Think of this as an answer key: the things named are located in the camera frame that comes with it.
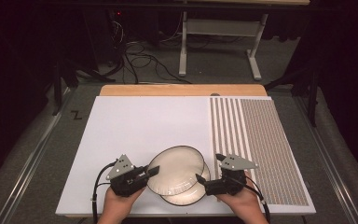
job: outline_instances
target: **gray stripe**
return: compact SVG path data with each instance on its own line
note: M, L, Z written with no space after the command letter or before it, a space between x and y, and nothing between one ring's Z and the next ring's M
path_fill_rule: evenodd
M235 114L235 111L236 111L236 107L234 105L234 99L230 99L230 103L231 103L231 108L232 108L232 118L233 118L233 123L234 123L234 134L235 134L235 139L236 139L236 145L237 145L237 149L238 149L238 153L240 157L243 157L243 153L242 153L242 148L241 148L241 144L240 144L240 137L238 135L238 124L237 124L237 115Z
M232 111L229 109L228 106L228 100L229 99L225 99L226 102L226 109L227 109L227 118L228 118L228 134L229 134L229 139L230 139L230 147L231 147L231 154L236 154L235 153L235 147L234 147L234 139L233 139L233 133L232 133L232 124L235 120L232 119Z
M222 129L222 127L220 127L220 108L219 108L219 104L218 104L218 99L216 98L216 122L217 122L217 130L216 130L216 132L217 132L217 141L218 141L218 143L219 143L219 152L222 152L221 150L222 150L222 148L223 148L223 146L222 146L222 134L220 133L221 131L221 129Z
M229 154L229 151L228 151L228 142L227 142L227 121L226 121L226 112L225 112L225 107L224 107L224 102L223 102L223 98L220 98L220 104L221 104L221 113L222 113L222 121L223 121L223 141L225 141L225 148L223 148L223 150L225 150L226 152L226 155Z
M244 127L245 123L242 121L242 120L245 120L246 117L245 117L245 110L242 109L242 113L241 113L241 110L240 110L240 106L241 106L241 101L240 100L237 100L237 111L238 111L238 115L240 116L240 129L241 129L241 136L242 136L242 145L243 145L243 150L244 151L248 151L250 150L247 146L246 146L246 140L245 140L245 131L244 129L246 127ZM249 159L248 158L248 154L243 152L243 155L244 155L244 158L245 159Z
M215 113L214 113L214 106L213 106L213 102L215 101L214 98L210 99L210 104L211 104L211 122L212 122L212 140L213 140L213 158L214 155L216 155L217 153L217 145L216 145L216 129L214 127L216 120L215 120ZM214 176L217 179L219 174L218 174L218 166L217 166L217 162L214 163Z

